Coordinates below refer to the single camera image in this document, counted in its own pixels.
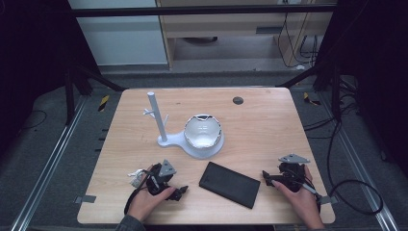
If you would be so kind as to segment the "black and yellow tape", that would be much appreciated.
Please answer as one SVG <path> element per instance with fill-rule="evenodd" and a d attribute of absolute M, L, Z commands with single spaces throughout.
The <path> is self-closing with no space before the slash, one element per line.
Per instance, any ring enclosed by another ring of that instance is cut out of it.
<path fill-rule="evenodd" d="M 101 102 L 98 106 L 98 112 L 103 112 L 105 110 L 105 107 L 107 105 L 107 102 L 109 100 L 110 96 L 109 95 L 104 95 L 101 99 Z"/>
<path fill-rule="evenodd" d="M 321 105 L 318 100 L 312 100 L 307 92 L 303 92 L 303 100 L 306 103 L 310 103 L 312 105 L 319 106 Z"/>

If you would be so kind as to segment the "person's right hand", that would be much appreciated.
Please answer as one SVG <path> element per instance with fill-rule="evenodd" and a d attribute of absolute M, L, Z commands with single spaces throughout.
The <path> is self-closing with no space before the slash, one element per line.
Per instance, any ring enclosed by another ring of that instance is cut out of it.
<path fill-rule="evenodd" d="M 280 182 L 272 182 L 274 188 L 282 193 L 293 207 L 296 215 L 303 221 L 308 230 L 322 230 L 325 225 L 319 214 L 315 196 L 302 188 L 298 192 L 292 192 Z"/>

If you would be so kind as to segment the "black horizontal frame bar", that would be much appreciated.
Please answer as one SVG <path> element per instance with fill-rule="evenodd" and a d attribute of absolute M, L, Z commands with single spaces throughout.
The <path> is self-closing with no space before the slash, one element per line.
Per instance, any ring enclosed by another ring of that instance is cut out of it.
<path fill-rule="evenodd" d="M 149 15 L 196 15 L 235 13 L 329 13 L 335 11 L 336 4 L 307 5 L 241 5 L 241 6 L 196 6 L 120 9 L 79 9 L 67 13 L 75 17 L 106 16 L 149 16 Z"/>

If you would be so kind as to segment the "white cabinet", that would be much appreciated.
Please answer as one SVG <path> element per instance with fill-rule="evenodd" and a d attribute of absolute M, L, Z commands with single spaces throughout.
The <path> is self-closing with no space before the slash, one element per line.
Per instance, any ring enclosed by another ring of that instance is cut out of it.
<path fill-rule="evenodd" d="M 156 7 L 155 0 L 68 0 L 73 10 Z M 99 66 L 167 64 L 159 17 L 78 17 Z"/>

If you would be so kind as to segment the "person's left hand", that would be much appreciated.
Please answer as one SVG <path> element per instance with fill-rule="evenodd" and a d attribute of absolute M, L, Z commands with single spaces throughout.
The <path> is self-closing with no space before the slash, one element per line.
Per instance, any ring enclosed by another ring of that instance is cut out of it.
<path fill-rule="evenodd" d="M 165 201 L 175 189 L 169 187 L 160 194 L 152 195 L 148 189 L 140 188 L 140 191 L 135 195 L 129 205 L 127 215 L 132 216 L 139 221 L 145 221 L 154 209 Z"/>

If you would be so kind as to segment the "black metal frame stand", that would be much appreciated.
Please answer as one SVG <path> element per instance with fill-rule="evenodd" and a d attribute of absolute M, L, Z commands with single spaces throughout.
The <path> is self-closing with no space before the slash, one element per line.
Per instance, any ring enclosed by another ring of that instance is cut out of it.
<path fill-rule="evenodd" d="M 66 125 L 69 125 L 75 117 L 73 87 L 76 87 L 82 95 L 91 95 L 92 93 L 92 87 L 88 81 L 88 78 L 95 80 L 114 91 L 125 90 L 124 87 L 109 81 L 95 71 L 92 71 L 82 65 L 68 62 L 66 64 L 66 71 L 64 73 Z"/>
<path fill-rule="evenodd" d="M 341 120 L 340 109 L 340 69 L 334 61 L 322 61 L 301 72 L 291 80 L 277 85 L 277 88 L 289 89 L 296 83 L 315 75 L 313 88 L 317 91 L 325 90 L 331 85 L 331 113 L 337 121 Z"/>

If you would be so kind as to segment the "aluminium floor rail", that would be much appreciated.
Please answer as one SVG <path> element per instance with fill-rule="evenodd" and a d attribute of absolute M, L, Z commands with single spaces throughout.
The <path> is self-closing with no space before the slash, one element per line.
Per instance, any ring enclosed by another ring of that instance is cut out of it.
<path fill-rule="evenodd" d="M 36 184 L 34 185 L 29 197 L 24 203 L 23 208 L 13 222 L 10 231 L 26 231 L 31 219 L 36 212 L 40 201 L 52 179 L 60 159 L 63 156 L 65 149 L 79 123 L 79 120 L 84 112 L 85 106 L 88 103 L 87 96 L 80 96 L 78 103 L 74 108 L 74 116 L 72 120 L 64 127 L 53 151 L 50 154 Z"/>
<path fill-rule="evenodd" d="M 377 187 L 358 156 L 357 150 L 354 148 L 346 130 L 342 127 L 342 124 L 337 119 L 334 119 L 332 124 L 335 127 L 332 139 L 339 140 L 341 148 L 344 151 L 344 155 L 347 158 L 351 169 L 357 178 L 357 182 L 360 185 L 368 204 L 370 205 L 370 209 L 374 212 L 374 216 L 377 219 L 381 229 L 383 231 L 400 231 L 386 202 L 380 196 L 379 192 L 374 191 L 377 189 Z"/>

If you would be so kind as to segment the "grey tape piece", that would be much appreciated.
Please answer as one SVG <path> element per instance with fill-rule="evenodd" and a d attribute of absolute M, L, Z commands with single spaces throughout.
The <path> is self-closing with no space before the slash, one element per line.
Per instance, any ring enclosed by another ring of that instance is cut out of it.
<path fill-rule="evenodd" d="M 74 203 L 76 204 L 93 203 L 95 199 L 96 199 L 95 195 L 80 195 L 75 197 Z"/>
<path fill-rule="evenodd" d="M 320 205 L 322 205 L 322 204 L 336 204 L 338 202 L 339 202 L 339 200 L 338 200 L 338 198 L 336 196 L 326 195 L 326 196 L 322 196 L 319 199 L 319 204 Z"/>

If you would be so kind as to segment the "light wooden desk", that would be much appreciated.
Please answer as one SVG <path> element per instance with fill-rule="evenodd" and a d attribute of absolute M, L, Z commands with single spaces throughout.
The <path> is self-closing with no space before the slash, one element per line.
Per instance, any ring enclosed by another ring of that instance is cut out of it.
<path fill-rule="evenodd" d="M 159 7 L 335 4 L 337 0 L 155 0 Z M 301 42 L 323 36 L 332 13 L 237 13 L 163 15 L 160 17 L 166 52 L 173 60 L 174 41 L 180 38 L 273 35 L 284 64 L 300 61 Z"/>

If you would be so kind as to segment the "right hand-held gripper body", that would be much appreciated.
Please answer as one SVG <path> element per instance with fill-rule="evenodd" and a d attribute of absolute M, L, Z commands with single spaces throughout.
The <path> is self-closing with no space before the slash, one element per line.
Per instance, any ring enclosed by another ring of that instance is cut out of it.
<path fill-rule="evenodd" d="M 296 154 L 289 154 L 279 158 L 280 175 L 276 181 L 285 185 L 290 191 L 297 193 L 305 183 L 305 165 L 310 162 L 309 159 L 303 158 Z"/>

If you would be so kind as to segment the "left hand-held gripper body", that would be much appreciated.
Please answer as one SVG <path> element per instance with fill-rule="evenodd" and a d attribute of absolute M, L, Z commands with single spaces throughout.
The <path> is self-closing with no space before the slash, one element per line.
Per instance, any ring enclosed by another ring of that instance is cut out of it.
<path fill-rule="evenodd" d="M 154 165 L 149 171 L 146 180 L 146 187 L 152 195 L 160 194 L 168 187 L 168 182 L 176 173 L 176 169 L 168 160 L 161 164 Z"/>

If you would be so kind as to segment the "white stand with pole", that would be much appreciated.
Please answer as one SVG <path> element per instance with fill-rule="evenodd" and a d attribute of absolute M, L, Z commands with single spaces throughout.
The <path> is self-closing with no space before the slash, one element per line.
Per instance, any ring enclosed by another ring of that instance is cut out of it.
<path fill-rule="evenodd" d="M 143 113 L 145 115 L 151 115 L 155 119 L 160 134 L 160 136 L 157 138 L 157 144 L 160 147 L 178 146 L 181 149 L 183 149 L 189 156 L 200 160 L 211 158 L 222 149 L 225 141 L 225 136 L 223 134 L 222 127 L 221 138 L 215 146 L 204 149 L 194 148 L 185 139 L 184 136 L 185 126 L 183 130 L 180 131 L 179 133 L 170 134 L 166 131 L 166 122 L 168 116 L 166 116 L 165 119 L 162 119 L 155 92 L 149 91 L 147 93 L 147 97 L 150 102 L 151 109 L 150 110 L 145 109 Z"/>

